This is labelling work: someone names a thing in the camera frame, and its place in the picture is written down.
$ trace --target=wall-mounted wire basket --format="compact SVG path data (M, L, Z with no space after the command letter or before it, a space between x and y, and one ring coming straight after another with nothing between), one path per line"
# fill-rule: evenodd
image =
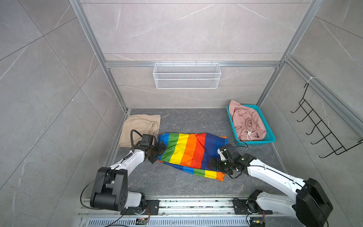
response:
M217 88L221 69L217 63L157 63L153 75L157 89Z

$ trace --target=colorful garment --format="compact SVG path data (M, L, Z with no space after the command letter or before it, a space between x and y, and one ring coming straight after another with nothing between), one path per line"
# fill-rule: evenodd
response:
M187 173L223 181L225 174L211 171L207 165L211 158L220 158L217 150L228 143L226 137L209 133L166 133L159 136L159 141L168 146L159 156L160 162Z

